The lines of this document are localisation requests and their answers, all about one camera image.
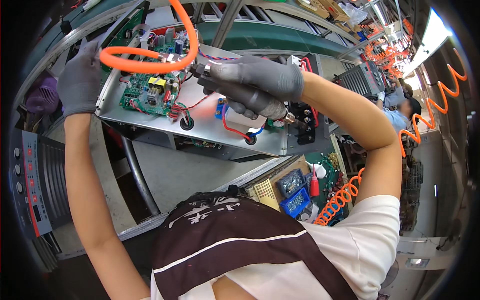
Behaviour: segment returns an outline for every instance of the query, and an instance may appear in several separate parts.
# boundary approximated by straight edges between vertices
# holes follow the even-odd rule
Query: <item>glove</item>
[[[100,60],[96,57],[97,41],[89,42],[65,65],[57,82],[57,93],[65,107],[65,117],[94,113],[100,92]]]
[[[212,64],[210,76],[234,84],[253,85],[273,95],[280,102],[298,101],[303,92],[303,75],[297,65],[283,65],[251,55]],[[255,120],[258,117],[259,111],[252,109],[254,103],[250,102],[250,99],[228,99],[228,105],[247,118]]]

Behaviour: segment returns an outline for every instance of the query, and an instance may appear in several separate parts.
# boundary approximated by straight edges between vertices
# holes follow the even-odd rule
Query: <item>knob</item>
[[[19,165],[15,165],[15,167],[13,168],[13,171],[15,172],[15,175],[17,175],[17,176],[20,176],[20,174],[22,173],[22,169],[20,168]]]
[[[24,187],[21,183],[17,182],[17,192],[19,194],[23,193],[24,192]]]
[[[13,156],[15,156],[16,159],[20,158],[20,149],[19,148],[15,148],[13,150]]]

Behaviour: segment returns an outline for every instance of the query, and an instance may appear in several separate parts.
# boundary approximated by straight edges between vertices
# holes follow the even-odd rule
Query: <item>rubber grommet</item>
[[[252,134],[252,132],[247,132],[246,135],[250,136],[250,134]],[[244,138],[245,142],[247,144],[249,144],[250,146],[251,145],[255,145],[255,143],[257,142],[257,136],[254,135],[252,137],[250,137],[250,139],[247,139],[247,138]]]
[[[190,130],[193,128],[193,126],[195,125],[195,122],[193,121],[193,118],[190,118],[190,125],[187,125],[187,123],[185,123],[185,120],[183,118],[181,118],[180,120],[180,127],[183,129],[183,130]]]

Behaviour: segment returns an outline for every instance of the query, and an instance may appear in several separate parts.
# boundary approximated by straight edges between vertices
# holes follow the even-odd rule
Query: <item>black hair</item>
[[[412,96],[413,96],[413,89],[412,89],[411,85],[409,85],[409,84],[404,84],[403,87],[407,90],[406,92],[404,92],[404,94],[405,94],[406,96],[412,97]]]
[[[410,114],[410,116],[408,118],[410,120],[412,120],[413,114],[421,115],[421,105],[420,105],[420,103],[415,98],[412,98],[411,96],[406,96],[405,98],[407,99],[408,103],[412,107],[412,113]]]

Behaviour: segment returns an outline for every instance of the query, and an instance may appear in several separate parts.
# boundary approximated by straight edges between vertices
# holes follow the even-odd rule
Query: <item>plastic bag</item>
[[[350,3],[347,3],[346,5],[339,3],[338,5],[350,17],[350,20],[348,22],[352,24],[352,26],[359,24],[367,17],[367,12],[359,10]]]

